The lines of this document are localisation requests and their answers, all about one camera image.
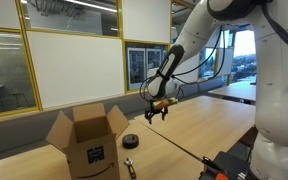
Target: cardboard box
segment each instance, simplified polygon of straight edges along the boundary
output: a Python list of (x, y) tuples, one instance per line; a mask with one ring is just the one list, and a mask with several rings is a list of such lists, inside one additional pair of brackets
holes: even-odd
[(67, 158), (72, 179), (120, 179), (116, 139), (129, 122), (117, 106), (105, 115), (103, 104), (73, 108), (74, 121), (63, 112), (46, 140)]

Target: amazon logo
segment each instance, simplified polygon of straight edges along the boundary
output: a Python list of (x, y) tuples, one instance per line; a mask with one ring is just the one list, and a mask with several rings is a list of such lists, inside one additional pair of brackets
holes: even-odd
[(108, 171), (111, 168), (113, 169), (113, 167), (114, 167), (114, 162), (108, 164), (107, 167), (105, 169), (103, 169), (102, 171), (100, 171), (100, 172), (97, 172), (95, 174), (91, 174), (91, 175), (88, 175), (88, 176), (80, 176), (80, 177), (77, 177), (77, 178), (79, 178), (79, 179), (92, 178), (92, 177), (98, 176), (100, 174), (103, 174), (104, 172)]
[(94, 147), (94, 148), (87, 150), (87, 157), (88, 157), (89, 164), (96, 163), (98, 161), (103, 160), (105, 158), (103, 146)]

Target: ceiling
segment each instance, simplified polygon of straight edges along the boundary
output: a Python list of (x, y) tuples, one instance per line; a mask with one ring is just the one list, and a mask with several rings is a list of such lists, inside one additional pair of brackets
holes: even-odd
[(172, 4), (172, 23), (173, 25), (181, 25), (186, 22), (187, 18), (192, 12), (192, 9), (184, 7), (175, 2), (184, 1), (184, 4), (195, 6), (200, 0), (175, 0)]

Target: wall panel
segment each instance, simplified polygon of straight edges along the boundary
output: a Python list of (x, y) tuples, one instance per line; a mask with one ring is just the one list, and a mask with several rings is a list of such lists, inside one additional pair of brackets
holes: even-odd
[(170, 42), (170, 0), (122, 0), (124, 38)]
[(21, 29), (15, 0), (0, 0), (0, 28)]
[(120, 39), (27, 35), (43, 108), (124, 94)]

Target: black strap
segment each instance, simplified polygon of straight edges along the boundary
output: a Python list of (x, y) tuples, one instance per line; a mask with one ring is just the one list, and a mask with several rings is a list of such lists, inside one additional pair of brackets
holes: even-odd
[(285, 31), (285, 29), (279, 25), (276, 21), (274, 21), (268, 14), (267, 10), (267, 3), (262, 4), (262, 11), (267, 19), (267, 21), (270, 23), (272, 28), (275, 30), (277, 35), (288, 45), (288, 33)]
[(164, 76), (162, 73), (161, 73), (161, 71), (160, 70), (157, 70), (156, 71), (156, 73), (159, 75), (159, 76), (161, 76), (164, 80), (166, 80), (166, 81), (169, 81), (170, 80), (170, 78), (169, 77), (166, 77), (166, 76)]

